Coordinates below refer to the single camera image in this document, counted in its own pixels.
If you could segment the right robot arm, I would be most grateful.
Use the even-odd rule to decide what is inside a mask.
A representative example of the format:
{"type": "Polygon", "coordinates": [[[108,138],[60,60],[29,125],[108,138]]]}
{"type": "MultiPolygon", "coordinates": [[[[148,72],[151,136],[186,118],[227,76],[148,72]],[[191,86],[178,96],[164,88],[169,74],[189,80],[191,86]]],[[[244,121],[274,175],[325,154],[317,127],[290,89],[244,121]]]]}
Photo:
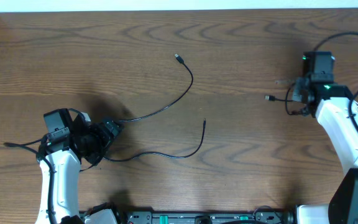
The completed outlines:
{"type": "Polygon", "coordinates": [[[292,100],[324,128],[345,176],[328,204],[297,206],[297,223],[358,223],[358,105],[347,86],[334,82],[334,61],[331,52],[304,52],[292,100]]]}

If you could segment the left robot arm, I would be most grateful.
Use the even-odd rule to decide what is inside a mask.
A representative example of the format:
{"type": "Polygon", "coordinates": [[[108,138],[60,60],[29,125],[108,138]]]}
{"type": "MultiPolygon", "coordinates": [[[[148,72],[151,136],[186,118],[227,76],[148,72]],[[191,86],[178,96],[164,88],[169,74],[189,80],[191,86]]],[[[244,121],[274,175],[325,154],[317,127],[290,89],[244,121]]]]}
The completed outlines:
{"type": "Polygon", "coordinates": [[[69,109],[44,114],[48,133],[41,140],[37,160],[42,171],[42,196],[37,223],[117,223],[107,204],[83,214],[78,206],[81,161],[97,166],[123,126],[111,119],[92,123],[86,113],[70,116],[69,109]]]}

